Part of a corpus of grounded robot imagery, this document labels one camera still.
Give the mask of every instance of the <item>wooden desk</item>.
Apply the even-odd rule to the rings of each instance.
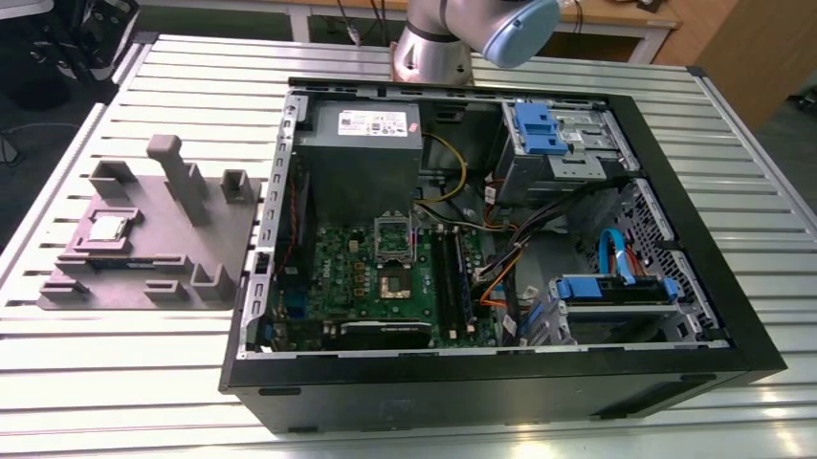
[[[341,0],[349,17],[374,18],[369,0]],[[410,0],[386,0],[388,18],[406,20]],[[293,40],[309,43],[307,19],[313,15],[339,17],[337,0],[141,0],[143,5],[205,8],[211,10],[239,10],[281,12],[289,14]],[[667,35],[681,26],[681,18],[665,6],[656,14],[640,10],[632,3],[612,0],[582,0],[582,33],[628,36],[638,38],[638,45],[629,58],[630,63],[649,64],[657,54]],[[576,7],[564,11],[557,32],[572,33],[578,19]]]

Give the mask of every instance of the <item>robotic arm end effector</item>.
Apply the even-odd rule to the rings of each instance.
[[[470,51],[502,68],[524,64],[556,31],[574,0],[413,0],[394,52],[397,79],[465,84]]]

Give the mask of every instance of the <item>aluminum extrusion table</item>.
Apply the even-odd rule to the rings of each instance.
[[[385,49],[163,35],[134,45],[0,257],[0,454],[781,457],[817,452],[817,227],[712,83],[687,69],[536,59],[477,83],[633,96],[789,370],[648,419],[274,436],[219,394],[230,312],[55,312],[35,301],[99,160],[159,173],[177,134],[202,174],[267,179],[287,78],[386,79]]]

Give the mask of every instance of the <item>green circuit board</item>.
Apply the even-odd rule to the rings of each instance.
[[[374,227],[321,227],[303,318],[426,322],[433,325],[433,347],[496,345],[492,317],[478,318],[473,332],[460,333],[456,337],[440,329],[433,237],[430,229],[413,233],[410,240],[416,242],[416,262],[410,267],[400,264],[378,266],[374,259]],[[388,234],[385,238],[388,240],[382,239],[381,244],[386,242],[397,249],[400,234]],[[476,233],[464,231],[461,241],[465,262],[472,271],[482,265],[481,239]],[[317,350],[318,346],[317,340],[297,343],[299,350]]]

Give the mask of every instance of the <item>floor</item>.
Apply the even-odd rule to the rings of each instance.
[[[241,11],[221,11],[219,14],[213,14],[187,10],[185,15],[179,15],[174,14],[173,10],[145,9],[137,27],[169,33],[203,34],[203,30],[210,30],[218,31],[221,36],[290,39],[289,21],[283,15],[270,18],[269,23],[259,23],[258,20],[249,21],[246,18],[246,15],[253,13]],[[319,17],[310,20],[314,26],[314,41],[349,43],[341,24],[331,24]],[[357,27],[362,33],[370,24],[371,21],[358,20]],[[398,36],[400,30],[400,24],[390,24],[392,37]],[[375,28],[366,38],[366,44],[378,45],[379,42],[379,30]],[[38,113],[20,110],[0,92],[0,132],[28,123],[82,124],[94,101],[87,91],[76,84],[71,85],[70,89],[72,99],[68,103]],[[756,135],[805,201],[817,209],[817,115],[800,112],[793,103],[787,102]],[[74,129],[66,125],[28,127],[8,136],[24,158],[16,167],[0,164],[0,251],[6,248],[72,138]]]
[[[755,137],[817,212],[817,113],[799,111],[787,101]]]

